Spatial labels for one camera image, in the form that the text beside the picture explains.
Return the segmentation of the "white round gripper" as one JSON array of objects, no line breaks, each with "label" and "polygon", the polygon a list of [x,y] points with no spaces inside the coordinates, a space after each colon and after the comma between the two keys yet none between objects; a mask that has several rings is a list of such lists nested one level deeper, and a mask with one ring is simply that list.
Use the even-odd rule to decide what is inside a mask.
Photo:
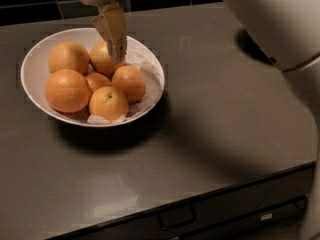
[{"label": "white round gripper", "polygon": [[120,63],[127,52],[127,26],[123,8],[115,2],[117,0],[79,1],[84,5],[101,6],[98,8],[98,15],[92,18],[92,23],[101,38],[107,42],[112,62]]}]

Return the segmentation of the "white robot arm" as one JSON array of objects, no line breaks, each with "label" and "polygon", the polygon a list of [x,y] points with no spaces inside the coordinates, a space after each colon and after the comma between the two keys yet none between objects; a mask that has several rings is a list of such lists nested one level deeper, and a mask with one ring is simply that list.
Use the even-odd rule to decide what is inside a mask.
[{"label": "white robot arm", "polygon": [[[114,62],[127,50],[119,0],[79,0],[95,6],[92,23]],[[320,0],[223,0],[268,60],[311,111],[320,132]]]}]

